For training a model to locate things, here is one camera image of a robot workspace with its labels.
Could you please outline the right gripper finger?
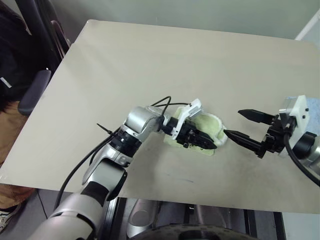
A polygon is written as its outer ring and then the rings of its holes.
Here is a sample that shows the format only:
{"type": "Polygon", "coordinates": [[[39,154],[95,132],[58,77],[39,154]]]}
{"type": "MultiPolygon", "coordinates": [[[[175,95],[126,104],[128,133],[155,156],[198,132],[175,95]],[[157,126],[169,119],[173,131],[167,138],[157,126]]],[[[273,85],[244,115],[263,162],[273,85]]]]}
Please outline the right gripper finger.
{"type": "Polygon", "coordinates": [[[225,129],[223,131],[226,136],[238,144],[239,146],[242,146],[252,152],[254,152],[259,158],[263,158],[266,151],[262,149],[262,143],[251,139],[248,135],[241,133],[236,130],[227,130],[225,129]]]}
{"type": "Polygon", "coordinates": [[[238,113],[250,121],[263,124],[272,124],[278,118],[277,115],[267,114],[255,109],[242,109],[238,113]]]}

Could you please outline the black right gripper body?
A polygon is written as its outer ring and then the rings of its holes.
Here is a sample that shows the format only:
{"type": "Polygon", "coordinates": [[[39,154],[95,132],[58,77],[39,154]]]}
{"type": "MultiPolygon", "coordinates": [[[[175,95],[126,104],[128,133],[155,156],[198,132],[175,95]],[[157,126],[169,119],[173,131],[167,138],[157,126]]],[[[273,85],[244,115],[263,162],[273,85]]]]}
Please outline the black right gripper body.
{"type": "Polygon", "coordinates": [[[261,142],[260,153],[265,154],[266,152],[280,153],[284,147],[284,135],[279,115],[263,114],[262,123],[269,125],[269,128],[261,142]]]}

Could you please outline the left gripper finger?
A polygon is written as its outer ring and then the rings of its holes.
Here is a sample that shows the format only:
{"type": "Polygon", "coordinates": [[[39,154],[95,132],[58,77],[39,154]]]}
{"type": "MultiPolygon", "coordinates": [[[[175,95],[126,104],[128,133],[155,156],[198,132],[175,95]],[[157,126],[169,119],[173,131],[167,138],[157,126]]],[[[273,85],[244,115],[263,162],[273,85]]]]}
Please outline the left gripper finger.
{"type": "Polygon", "coordinates": [[[204,143],[204,142],[212,142],[212,143],[214,143],[214,140],[208,134],[206,134],[206,133],[204,133],[202,131],[199,131],[199,132],[195,133],[194,143],[204,143]]]}
{"type": "Polygon", "coordinates": [[[190,149],[199,149],[199,150],[215,150],[216,145],[213,142],[196,142],[190,143],[188,146],[190,149]]]}

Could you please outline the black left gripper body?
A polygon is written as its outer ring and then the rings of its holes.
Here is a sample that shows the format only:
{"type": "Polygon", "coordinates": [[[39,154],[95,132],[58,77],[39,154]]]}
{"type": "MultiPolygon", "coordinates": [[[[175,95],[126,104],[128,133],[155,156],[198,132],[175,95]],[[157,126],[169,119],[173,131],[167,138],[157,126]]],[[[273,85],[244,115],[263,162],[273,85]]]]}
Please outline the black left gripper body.
{"type": "Polygon", "coordinates": [[[196,128],[194,124],[184,123],[175,140],[178,144],[182,145],[184,148],[189,148],[190,146],[198,147],[199,134],[200,134],[200,131],[196,128]]]}

